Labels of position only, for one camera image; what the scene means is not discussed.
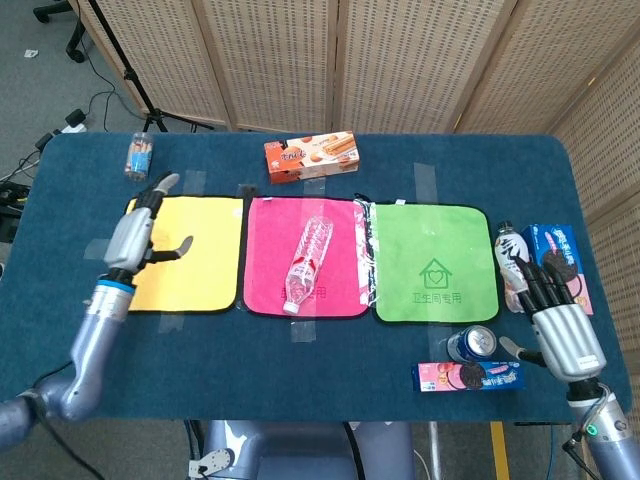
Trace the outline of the tall blue Oreo box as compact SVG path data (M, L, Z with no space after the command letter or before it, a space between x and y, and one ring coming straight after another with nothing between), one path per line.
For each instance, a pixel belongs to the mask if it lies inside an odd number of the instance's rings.
M578 243L571 225L531 224L521 231L535 262L557 271L573 301L588 316L594 314Z

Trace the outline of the blue soda can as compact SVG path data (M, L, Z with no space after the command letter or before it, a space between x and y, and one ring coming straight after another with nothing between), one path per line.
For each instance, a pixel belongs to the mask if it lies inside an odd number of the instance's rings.
M484 362L493 356L497 344L497 338L489 328L471 325L451 335L446 347L455 362Z

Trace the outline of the black office chair base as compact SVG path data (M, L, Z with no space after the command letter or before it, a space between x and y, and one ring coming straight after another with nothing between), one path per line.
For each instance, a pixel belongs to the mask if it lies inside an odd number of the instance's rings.
M43 24L50 21L50 16L73 11L74 8L69 0L54 0L51 5L40 6L33 9L35 18ZM80 19L76 20L74 31L66 45L65 51L67 56L76 63L83 63L85 55L78 49L81 40L85 34L85 26Z

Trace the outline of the clear snack jar blue label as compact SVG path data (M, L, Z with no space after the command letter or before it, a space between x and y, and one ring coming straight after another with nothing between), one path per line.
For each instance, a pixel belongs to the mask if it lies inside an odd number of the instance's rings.
M148 177L153 155L153 137L148 132L133 134L124 173L134 180L145 180Z

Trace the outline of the white power strip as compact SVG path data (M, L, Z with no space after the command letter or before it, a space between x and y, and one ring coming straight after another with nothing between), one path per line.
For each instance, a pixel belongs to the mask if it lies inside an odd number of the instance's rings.
M85 113L81 109L75 109L65 118L66 126L61 132L64 134L86 132L85 120Z

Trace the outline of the clear plastic water bottle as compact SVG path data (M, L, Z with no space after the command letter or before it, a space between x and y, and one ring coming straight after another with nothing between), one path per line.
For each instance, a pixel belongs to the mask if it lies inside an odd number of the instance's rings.
M308 219L285 278L285 313L297 315L314 292L333 229L328 217L315 215Z

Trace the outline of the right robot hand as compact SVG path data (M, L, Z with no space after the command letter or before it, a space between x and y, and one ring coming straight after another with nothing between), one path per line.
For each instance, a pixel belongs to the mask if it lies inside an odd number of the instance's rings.
M607 361L590 319L559 271L549 263L540 267L519 256L510 259L518 271L502 272L529 317L540 349L526 349L506 336L499 338L500 345L512 357L548 369L561 382L595 382Z

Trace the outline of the black tripod stand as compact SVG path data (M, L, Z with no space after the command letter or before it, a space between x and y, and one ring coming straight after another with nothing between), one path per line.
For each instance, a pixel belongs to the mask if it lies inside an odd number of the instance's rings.
M118 41L115 33L113 32L111 26L109 25L102 9L98 5L97 0L87 0L87 1L89 3L91 10L96 15L100 25L102 26L104 32L106 33L107 38L109 39L109 42L113 46L118 58L120 59L124 67L123 79L133 83L135 90L141 97L144 106L147 108L148 113L146 114L146 120L143 127L143 131L147 132L152 124L156 124L161 132L167 133L168 129L164 123L165 118L170 118L173 120L186 123L193 128L194 132L196 132L198 128L214 131L215 127L213 125L209 125L207 123L203 123L197 120L192 120L180 115L163 111L154 106L151 98L149 97L143 84L141 83L136 70L131 65L122 46L120 45L120 42Z

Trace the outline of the green cloth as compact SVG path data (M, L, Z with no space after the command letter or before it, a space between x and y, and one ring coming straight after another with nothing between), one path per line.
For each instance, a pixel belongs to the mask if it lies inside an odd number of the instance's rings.
M376 303L388 323L471 323L499 311L486 215L460 205L379 204Z

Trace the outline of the blue felt table cover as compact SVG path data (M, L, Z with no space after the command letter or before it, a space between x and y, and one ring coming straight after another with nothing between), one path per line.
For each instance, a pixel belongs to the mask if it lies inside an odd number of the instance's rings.
M46 146L0 279L0 402L65 363L85 301L104 266L87 244L112 234L142 184L124 174L124 133L60 135ZM415 201L413 164L434 165L438 202L481 209L491 224L573 227L608 361L603 381L621 405L631 386L599 282L569 156L546 135L359 135L360 169L326 182L326 195ZM320 320L316 341L292 343L286 319L234 307L185 315L179 333L159 315L131 316L104 377L104 417L279 421L567 422L566 389L524 368L520 391L420 393L411 368L428 361L428 325L372 313Z

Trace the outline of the yellow cloth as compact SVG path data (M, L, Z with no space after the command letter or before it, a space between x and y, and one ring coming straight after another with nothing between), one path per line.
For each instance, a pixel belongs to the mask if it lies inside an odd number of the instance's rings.
M215 312L235 301L241 250L243 200L166 197L151 234L156 250L192 244L178 260L145 266L134 277L131 312Z

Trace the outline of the pink cloth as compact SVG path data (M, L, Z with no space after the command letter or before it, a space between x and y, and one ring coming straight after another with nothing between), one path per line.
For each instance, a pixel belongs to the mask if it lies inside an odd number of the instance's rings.
M243 300L257 314L285 317L285 279L307 221L322 216L333 234L315 288L302 303L303 318L355 318L368 309L359 274L357 235L363 208L354 201L313 197L262 197L252 201L247 227Z

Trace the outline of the grey robot torso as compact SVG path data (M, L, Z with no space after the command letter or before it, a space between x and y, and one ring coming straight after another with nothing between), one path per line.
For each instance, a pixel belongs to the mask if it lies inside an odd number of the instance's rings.
M404 422L214 420L189 480L415 480Z

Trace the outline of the yellow floor tape strip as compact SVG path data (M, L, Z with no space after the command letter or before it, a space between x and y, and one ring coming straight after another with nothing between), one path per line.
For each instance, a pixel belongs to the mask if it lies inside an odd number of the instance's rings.
M499 421L492 421L490 423L490 434L496 480L510 480L503 423Z

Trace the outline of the long flat blue Oreo box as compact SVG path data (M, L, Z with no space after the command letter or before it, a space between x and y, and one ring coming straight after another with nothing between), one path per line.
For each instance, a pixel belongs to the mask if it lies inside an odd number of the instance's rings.
M502 391L525 388L518 362L435 362L411 368L414 389L421 393Z

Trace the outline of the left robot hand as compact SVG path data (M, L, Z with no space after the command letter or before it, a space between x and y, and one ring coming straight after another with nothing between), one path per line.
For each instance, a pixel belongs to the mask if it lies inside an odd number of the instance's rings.
M117 223L104 255L108 272L103 279L132 285L133 277L147 264L175 261L190 249L193 237L187 236L173 250L154 250L151 233L164 197L180 175L166 172L135 197L133 209Z

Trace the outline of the white drink bottle black cap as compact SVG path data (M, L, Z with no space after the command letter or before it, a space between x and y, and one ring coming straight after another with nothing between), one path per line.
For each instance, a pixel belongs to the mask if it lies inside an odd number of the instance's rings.
M523 313L518 294L527 289L526 280L516 259L529 261L528 246L510 221L498 224L494 254L504 281L505 302L513 313Z

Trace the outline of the wicker folding screen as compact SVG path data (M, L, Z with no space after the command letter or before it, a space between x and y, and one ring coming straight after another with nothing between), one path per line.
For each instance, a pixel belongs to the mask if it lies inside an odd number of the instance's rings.
M156 108L229 130L551 133L592 239L629 227L640 247L640 0L97 2Z

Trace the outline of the orange biscuit box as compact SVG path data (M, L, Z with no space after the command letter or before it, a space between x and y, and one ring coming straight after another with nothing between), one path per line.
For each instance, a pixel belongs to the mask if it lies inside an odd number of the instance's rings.
M272 184L355 172L360 165L352 131L272 141L264 152Z

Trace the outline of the crumpled clear tape strip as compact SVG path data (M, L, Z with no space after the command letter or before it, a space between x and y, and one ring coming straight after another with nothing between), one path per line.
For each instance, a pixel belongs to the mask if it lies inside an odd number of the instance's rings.
M377 298L376 205L363 198L356 198L354 205L359 301L361 305L370 307L375 304Z

